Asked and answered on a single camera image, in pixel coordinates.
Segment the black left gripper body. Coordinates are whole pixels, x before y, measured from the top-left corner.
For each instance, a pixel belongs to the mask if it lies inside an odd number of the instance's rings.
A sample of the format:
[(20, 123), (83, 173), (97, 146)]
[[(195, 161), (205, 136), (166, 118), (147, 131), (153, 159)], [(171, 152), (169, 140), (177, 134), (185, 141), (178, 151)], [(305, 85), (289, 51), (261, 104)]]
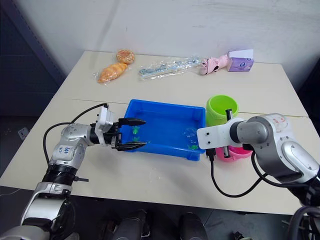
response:
[(110, 145), (112, 149), (116, 149), (118, 151), (124, 150), (122, 144), (122, 133), (120, 132), (120, 128), (123, 124), (124, 119), (119, 118), (118, 122), (114, 122), (112, 127), (106, 133), (103, 133), (105, 143)]

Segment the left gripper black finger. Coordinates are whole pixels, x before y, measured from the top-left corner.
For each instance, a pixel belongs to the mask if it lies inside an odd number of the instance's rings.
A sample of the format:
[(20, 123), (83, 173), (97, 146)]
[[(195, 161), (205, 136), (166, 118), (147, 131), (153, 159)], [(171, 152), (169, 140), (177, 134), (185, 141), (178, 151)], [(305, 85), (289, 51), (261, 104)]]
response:
[(120, 151), (131, 151), (145, 146), (147, 143), (142, 141), (132, 141), (127, 143), (122, 143), (120, 141), (116, 142), (116, 149)]
[(147, 122), (142, 120), (142, 119), (138, 119), (138, 118), (132, 118), (132, 117), (128, 117), (128, 118), (120, 118), (119, 119), (119, 126), (141, 126), (146, 124)]

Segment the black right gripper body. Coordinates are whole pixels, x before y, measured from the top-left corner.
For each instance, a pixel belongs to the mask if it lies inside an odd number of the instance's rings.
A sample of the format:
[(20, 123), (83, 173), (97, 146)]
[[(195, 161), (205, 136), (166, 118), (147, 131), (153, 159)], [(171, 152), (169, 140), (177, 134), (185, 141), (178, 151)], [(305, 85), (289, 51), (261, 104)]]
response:
[[(231, 108), (226, 109), (225, 113), (226, 113), (227, 121), (229, 121), (229, 120), (231, 120), (233, 118), (233, 112), (232, 112)], [(229, 158), (230, 157), (230, 152), (229, 152), (229, 146), (228, 145), (223, 147), (223, 151), (224, 151), (224, 158)]]

